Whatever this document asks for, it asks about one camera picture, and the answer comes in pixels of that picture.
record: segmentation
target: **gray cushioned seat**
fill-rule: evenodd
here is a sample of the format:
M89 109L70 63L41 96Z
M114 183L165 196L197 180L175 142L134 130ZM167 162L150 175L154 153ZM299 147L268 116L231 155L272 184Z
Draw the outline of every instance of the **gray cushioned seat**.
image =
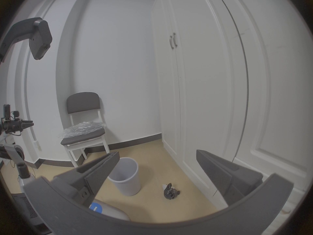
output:
M100 130L96 130L96 131L88 133L88 134L79 135L79 136L75 136L75 137L71 137L71 138L66 138L66 139L63 139L61 141L61 145L68 145L68 144L73 144L73 143L77 143L77 142L81 142L81 141L86 141L89 139L98 138L98 137L101 137L104 133L105 133L104 128L102 128Z

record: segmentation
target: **plastic wrap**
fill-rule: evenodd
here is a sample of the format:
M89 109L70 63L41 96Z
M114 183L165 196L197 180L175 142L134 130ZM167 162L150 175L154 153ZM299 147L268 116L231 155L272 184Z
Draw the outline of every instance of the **plastic wrap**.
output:
M83 122L66 128L62 133L59 134L58 137L61 139L67 139L100 130L105 126L105 123L96 123L91 121Z

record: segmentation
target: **floor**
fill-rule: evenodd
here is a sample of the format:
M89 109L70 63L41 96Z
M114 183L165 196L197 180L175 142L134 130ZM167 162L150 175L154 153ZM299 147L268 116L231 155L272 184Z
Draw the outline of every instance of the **floor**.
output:
M110 180L106 180L96 199L123 210L132 221L147 223L168 223L190 220L216 212L215 206L198 190L175 161L163 148L161 140L118 149L120 157L131 157L139 164L139 177L142 188L134 196L122 195ZM88 154L89 162L104 153ZM36 177L49 180L70 167L41 165L34 169ZM18 172L10 163L1 169L11 193L19 193ZM163 184L172 185L181 191L174 200L163 196Z

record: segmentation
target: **air vent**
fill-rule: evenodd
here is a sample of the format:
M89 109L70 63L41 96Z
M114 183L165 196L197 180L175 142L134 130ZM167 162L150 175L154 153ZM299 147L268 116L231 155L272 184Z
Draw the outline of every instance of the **air vent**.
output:
M24 203L26 204L26 207L29 211L29 217L30 218L34 218L37 217L37 213L35 212L35 210L32 208L32 206L30 205L28 199L26 197L22 197L22 199L24 200Z

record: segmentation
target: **blue circular sticker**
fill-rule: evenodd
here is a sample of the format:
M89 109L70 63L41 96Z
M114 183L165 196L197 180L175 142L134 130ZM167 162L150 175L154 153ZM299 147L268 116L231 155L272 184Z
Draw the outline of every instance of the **blue circular sticker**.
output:
M102 206L99 205L98 203L92 202L92 204L89 206L89 209L98 213L102 213Z

